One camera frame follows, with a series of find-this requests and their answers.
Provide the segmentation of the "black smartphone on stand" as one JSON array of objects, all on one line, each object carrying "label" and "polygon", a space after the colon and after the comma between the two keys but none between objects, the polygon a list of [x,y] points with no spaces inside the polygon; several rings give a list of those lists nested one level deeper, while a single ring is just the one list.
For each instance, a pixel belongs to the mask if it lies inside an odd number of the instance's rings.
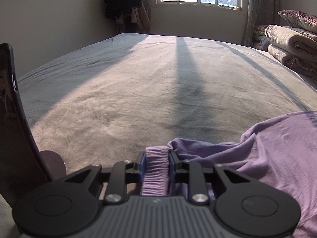
[{"label": "black smartphone on stand", "polygon": [[67,174],[62,157],[40,151],[29,128],[17,86],[13,49],[1,44],[1,196],[13,206],[36,187]]}]

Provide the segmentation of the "mauve pillow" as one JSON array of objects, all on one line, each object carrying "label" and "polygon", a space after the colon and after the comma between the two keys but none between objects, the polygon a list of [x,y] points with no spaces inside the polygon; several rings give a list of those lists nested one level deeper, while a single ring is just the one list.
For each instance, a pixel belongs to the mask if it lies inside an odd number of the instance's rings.
[{"label": "mauve pillow", "polygon": [[278,15],[287,21],[291,27],[317,34],[317,17],[314,15],[296,10],[281,10],[278,12]]}]

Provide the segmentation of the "purple sweater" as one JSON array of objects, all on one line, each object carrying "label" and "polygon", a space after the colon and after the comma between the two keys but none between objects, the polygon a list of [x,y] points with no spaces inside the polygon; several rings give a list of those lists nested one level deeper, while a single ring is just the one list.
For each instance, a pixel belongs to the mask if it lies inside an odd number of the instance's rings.
[{"label": "purple sweater", "polygon": [[147,147],[142,195],[187,194],[185,184],[169,185],[170,152],[206,168],[223,164],[288,193],[301,208],[295,237],[316,237],[316,112],[262,121],[238,142],[212,144],[175,138],[165,146]]}]

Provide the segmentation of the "dark hanging clothes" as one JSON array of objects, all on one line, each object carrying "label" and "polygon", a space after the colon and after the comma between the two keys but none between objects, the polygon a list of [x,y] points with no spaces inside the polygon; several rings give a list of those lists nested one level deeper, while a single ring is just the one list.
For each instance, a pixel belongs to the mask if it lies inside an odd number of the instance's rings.
[{"label": "dark hanging clothes", "polygon": [[151,0],[104,0],[105,16],[118,33],[150,33]]}]

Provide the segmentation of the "grey bed blanket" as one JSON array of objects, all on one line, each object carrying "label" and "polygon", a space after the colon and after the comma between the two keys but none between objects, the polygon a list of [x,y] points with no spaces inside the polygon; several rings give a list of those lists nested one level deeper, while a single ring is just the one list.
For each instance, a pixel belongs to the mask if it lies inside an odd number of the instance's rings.
[{"label": "grey bed blanket", "polygon": [[316,81],[269,53],[175,36],[117,35],[17,85],[36,145],[61,155],[69,173],[174,138],[238,142],[256,123],[316,110]]}]

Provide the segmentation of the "grey curtain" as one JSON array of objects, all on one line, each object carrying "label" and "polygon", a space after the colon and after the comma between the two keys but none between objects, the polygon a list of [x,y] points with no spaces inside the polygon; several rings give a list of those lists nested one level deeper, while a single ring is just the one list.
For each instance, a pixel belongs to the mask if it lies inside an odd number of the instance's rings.
[{"label": "grey curtain", "polygon": [[247,20],[242,37],[242,45],[253,45],[253,32],[257,25],[279,25],[280,0],[248,0]]}]

